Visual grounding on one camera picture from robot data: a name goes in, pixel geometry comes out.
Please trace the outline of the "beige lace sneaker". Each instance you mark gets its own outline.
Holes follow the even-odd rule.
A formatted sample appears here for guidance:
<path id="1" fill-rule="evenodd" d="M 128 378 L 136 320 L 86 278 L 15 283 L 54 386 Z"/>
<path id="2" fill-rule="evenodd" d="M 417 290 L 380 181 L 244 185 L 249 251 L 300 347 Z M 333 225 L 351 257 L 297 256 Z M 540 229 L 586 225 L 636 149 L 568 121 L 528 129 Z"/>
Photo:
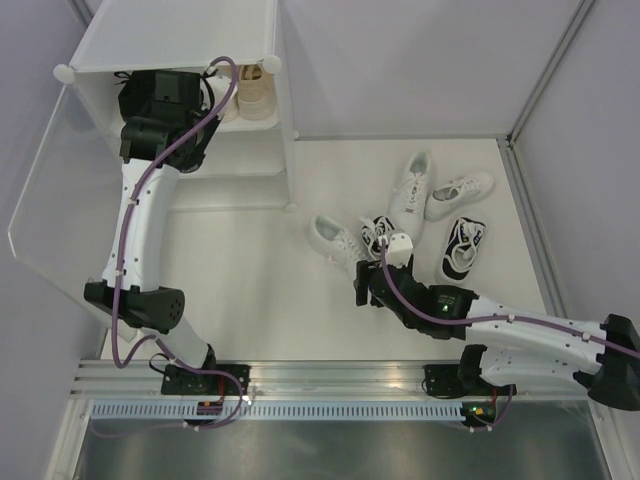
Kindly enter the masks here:
<path id="1" fill-rule="evenodd" d="M 203 95 L 202 108 L 204 110 L 210 110 L 212 107 L 217 107 L 221 103 L 231 84 L 231 80 L 231 73 L 227 68 L 215 69 L 204 75 L 201 86 Z M 239 117 L 237 93 L 238 87 L 235 86 L 231 97 L 218 112 L 218 117 L 222 123 L 231 122 Z"/>
<path id="2" fill-rule="evenodd" d="M 246 120 L 268 118 L 276 106 L 273 75 L 259 64 L 241 66 L 237 103 L 239 115 Z"/>

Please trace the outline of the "black white patterned sneaker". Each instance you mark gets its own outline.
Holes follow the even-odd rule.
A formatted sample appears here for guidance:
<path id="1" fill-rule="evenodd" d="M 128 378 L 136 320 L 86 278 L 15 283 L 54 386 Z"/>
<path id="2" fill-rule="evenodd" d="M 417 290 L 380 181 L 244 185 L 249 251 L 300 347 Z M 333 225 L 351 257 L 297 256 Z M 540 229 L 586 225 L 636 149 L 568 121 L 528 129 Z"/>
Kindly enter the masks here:
<path id="1" fill-rule="evenodd" d="M 373 219 L 360 217 L 361 229 L 360 235 L 367 249 L 369 256 L 373 260 L 379 260 L 381 257 L 381 246 L 379 239 L 383 236 L 390 236 L 395 233 L 401 233 L 387 216 L 380 215 Z"/>

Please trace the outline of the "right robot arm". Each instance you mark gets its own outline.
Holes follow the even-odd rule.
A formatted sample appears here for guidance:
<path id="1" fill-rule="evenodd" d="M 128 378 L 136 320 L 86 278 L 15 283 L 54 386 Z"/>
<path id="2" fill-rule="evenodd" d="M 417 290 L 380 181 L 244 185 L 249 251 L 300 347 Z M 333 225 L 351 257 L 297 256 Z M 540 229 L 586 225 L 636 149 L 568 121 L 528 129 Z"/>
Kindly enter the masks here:
<path id="1" fill-rule="evenodd" d="M 639 334 L 632 321 L 610 314 L 581 321 L 528 313 L 454 285 L 424 285 L 412 267 L 357 262 L 359 306 L 389 309 L 409 330 L 460 340 L 457 367 L 469 390 L 552 390 L 581 387 L 606 407 L 639 408 Z"/>

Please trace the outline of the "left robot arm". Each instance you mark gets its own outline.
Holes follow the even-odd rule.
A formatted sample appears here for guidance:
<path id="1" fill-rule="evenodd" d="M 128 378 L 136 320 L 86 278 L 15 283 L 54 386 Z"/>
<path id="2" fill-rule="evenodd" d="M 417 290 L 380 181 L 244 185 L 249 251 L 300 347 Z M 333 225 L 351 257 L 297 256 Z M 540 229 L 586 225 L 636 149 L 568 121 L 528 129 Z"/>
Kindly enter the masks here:
<path id="1" fill-rule="evenodd" d="M 201 74 L 135 71 L 118 95 L 121 200 L 108 262 L 84 298 L 109 314 L 111 347 L 125 324 L 158 342 L 185 367 L 213 370 L 213 347 L 184 317 L 185 294 L 160 284 L 161 244 L 168 208 L 183 173 L 197 170 L 220 120 L 213 90 Z"/>

